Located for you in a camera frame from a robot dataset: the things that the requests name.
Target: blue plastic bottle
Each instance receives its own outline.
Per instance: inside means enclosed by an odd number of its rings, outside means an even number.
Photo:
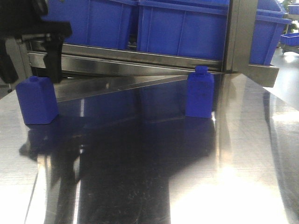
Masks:
[[[15,89],[26,125],[49,124],[58,115],[54,86],[49,78],[31,76]]]
[[[207,72],[208,67],[196,66],[188,76],[186,116],[210,118],[212,115],[214,76]]]

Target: metal bar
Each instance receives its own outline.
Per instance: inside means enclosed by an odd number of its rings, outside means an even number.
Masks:
[[[257,0],[231,0],[222,70],[247,70],[256,20]]]
[[[291,20],[299,20],[299,15],[296,14],[285,14],[284,18]]]
[[[285,44],[280,44],[280,47],[282,48],[283,53],[295,52],[295,53],[299,54],[299,46],[289,46],[289,45],[285,45]]]
[[[31,50],[45,51],[41,43],[42,42],[39,41],[31,41]],[[189,69],[194,69],[194,67],[197,65],[205,65],[209,67],[209,70],[213,71],[221,71],[222,64],[221,61],[217,60],[197,59],[171,55],[159,55],[126,50],[104,49],[99,47],[79,46],[71,44],[64,44],[62,48],[62,53],[65,55],[86,56],[93,58],[102,58],[125,62],[147,63]]]
[[[247,66],[244,75],[263,87],[273,87],[279,68],[275,66],[265,66],[250,64]]]
[[[32,67],[45,68],[43,57],[45,53],[29,52]],[[89,74],[90,76],[165,76],[187,75],[193,69],[182,69],[151,64],[130,63],[96,59],[91,57],[62,55],[62,70]]]
[[[26,45],[18,44],[14,38],[9,38],[6,40],[6,48],[19,77],[19,79],[11,85],[12,89],[15,89],[15,86],[19,82],[32,75],[31,66]]]

